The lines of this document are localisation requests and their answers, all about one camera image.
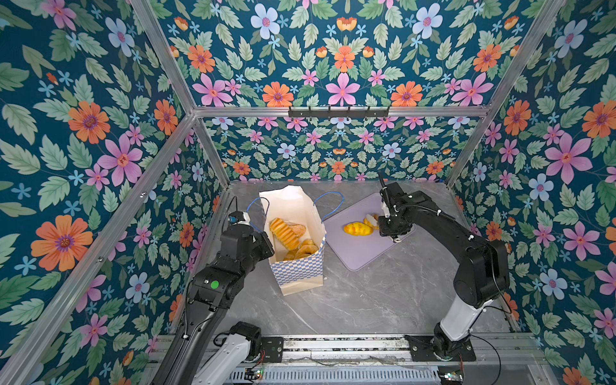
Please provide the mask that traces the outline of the long striped bread loaf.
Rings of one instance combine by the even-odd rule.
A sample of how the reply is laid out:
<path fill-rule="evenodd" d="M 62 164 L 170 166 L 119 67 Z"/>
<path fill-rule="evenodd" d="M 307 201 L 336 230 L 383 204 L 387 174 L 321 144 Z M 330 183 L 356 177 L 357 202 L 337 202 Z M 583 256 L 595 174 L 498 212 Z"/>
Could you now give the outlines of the long striped bread loaf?
<path fill-rule="evenodd" d="M 269 227 L 274 237 L 276 237 L 287 250 L 296 250 L 299 247 L 299 238 L 281 218 L 274 218 L 274 220 L 269 223 Z"/>

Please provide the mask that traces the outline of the striped fake bread roll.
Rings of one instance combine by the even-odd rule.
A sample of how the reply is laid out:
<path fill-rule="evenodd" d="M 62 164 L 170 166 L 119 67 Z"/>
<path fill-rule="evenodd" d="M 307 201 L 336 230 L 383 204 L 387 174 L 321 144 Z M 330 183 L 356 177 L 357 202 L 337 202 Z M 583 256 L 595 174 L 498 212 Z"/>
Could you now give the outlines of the striped fake bread roll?
<path fill-rule="evenodd" d="M 375 214 L 369 214 L 367 216 L 365 216 L 364 218 L 364 224 L 366 226 L 371 227 L 372 229 L 378 229 L 379 228 L 379 222 L 378 222 L 378 216 Z"/>

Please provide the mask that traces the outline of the blue checkered paper bag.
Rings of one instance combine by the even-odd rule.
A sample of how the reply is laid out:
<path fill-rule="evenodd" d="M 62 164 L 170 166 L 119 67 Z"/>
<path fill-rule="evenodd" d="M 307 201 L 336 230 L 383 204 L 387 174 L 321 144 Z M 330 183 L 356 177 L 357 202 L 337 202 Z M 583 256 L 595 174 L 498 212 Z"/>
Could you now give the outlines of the blue checkered paper bag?
<path fill-rule="evenodd" d="M 333 192 L 338 205 L 330 213 L 319 209 L 327 197 L 310 197 L 298 185 L 260 192 L 264 204 L 265 232 L 274 254 L 269 266 L 284 296 L 313 290 L 324 284 L 324 259 L 327 243 L 325 220 L 337 213 L 345 201 L 343 194 Z"/>

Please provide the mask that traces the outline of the round golden bread roll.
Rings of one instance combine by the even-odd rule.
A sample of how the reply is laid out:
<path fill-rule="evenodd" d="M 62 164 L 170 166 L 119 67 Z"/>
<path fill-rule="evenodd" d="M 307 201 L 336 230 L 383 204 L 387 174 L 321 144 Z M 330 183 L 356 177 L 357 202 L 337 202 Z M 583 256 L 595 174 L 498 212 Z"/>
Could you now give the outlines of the round golden bread roll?
<path fill-rule="evenodd" d="M 298 238 L 303 237 L 304 234 L 306 233 L 306 226 L 304 225 L 292 224 L 290 225 L 290 228 Z"/>

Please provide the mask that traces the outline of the golden braided bread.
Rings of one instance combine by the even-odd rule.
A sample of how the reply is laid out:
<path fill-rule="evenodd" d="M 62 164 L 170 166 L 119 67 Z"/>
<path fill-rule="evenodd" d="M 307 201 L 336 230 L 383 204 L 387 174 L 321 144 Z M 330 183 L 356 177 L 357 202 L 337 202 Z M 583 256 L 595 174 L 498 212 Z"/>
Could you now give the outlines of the golden braided bread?
<path fill-rule="evenodd" d="M 295 254 L 295 258 L 296 259 L 307 258 L 317 253 L 318 251 L 319 251 L 319 247 L 317 247 L 317 245 L 314 245 L 314 244 L 301 245 Z"/>

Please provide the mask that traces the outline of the lilac plastic tray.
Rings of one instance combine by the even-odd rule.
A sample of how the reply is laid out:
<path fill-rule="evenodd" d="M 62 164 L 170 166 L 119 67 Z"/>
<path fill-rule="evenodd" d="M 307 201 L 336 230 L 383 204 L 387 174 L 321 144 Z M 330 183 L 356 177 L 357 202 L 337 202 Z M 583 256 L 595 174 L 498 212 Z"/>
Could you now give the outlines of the lilac plastic tray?
<path fill-rule="evenodd" d="M 381 237 L 378 229 L 368 235 L 351 235 L 343 229 L 344 226 L 356 222 L 364 225 L 367 215 L 382 215 L 381 204 L 382 198 L 375 192 L 324 222 L 328 245 L 349 271 L 361 270 L 396 246 L 390 237 Z"/>

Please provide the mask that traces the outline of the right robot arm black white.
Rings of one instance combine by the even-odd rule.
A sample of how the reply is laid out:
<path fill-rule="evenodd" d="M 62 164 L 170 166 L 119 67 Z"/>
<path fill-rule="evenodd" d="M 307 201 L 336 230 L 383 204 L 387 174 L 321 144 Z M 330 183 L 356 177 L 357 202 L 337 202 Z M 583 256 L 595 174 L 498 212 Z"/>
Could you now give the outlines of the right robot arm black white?
<path fill-rule="evenodd" d="M 453 279 L 456 297 L 436 324 L 429 354 L 441 361 L 459 359 L 467 351 L 472 329 L 481 313 L 509 287 L 505 243 L 476 235 L 445 213 L 425 192 L 407 193 L 398 183 L 380 179 L 383 215 L 380 236 L 399 243 L 420 227 L 436 239 L 458 263 Z"/>

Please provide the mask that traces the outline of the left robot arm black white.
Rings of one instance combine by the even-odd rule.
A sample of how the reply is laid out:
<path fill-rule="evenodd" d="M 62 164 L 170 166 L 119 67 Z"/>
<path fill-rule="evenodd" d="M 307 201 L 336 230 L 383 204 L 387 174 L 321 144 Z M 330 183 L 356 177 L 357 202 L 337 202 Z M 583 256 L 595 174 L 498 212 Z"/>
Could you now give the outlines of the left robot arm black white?
<path fill-rule="evenodd" d="M 247 224 L 230 225 L 221 233 L 216 258 L 189 284 L 178 331 L 152 384 L 190 384 L 246 276 L 260 261 L 274 255 L 266 233 Z"/>

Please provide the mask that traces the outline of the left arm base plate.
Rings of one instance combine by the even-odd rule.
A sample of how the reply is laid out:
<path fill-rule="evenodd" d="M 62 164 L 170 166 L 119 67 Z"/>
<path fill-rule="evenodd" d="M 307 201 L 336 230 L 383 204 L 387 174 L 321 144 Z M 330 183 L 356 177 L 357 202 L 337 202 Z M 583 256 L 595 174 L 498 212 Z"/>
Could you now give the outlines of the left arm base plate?
<path fill-rule="evenodd" d="M 262 362 L 266 364 L 280 364 L 284 353 L 285 339 L 280 336 L 262 337 L 261 352 Z"/>

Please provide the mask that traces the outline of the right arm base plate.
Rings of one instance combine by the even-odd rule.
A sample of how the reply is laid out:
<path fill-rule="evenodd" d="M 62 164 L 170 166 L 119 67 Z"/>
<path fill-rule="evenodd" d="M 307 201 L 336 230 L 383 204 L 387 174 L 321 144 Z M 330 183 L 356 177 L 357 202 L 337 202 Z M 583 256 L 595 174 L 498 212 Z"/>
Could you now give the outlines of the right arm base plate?
<path fill-rule="evenodd" d="M 452 342 L 444 335 L 404 335 L 413 362 L 475 362 L 469 337 Z"/>

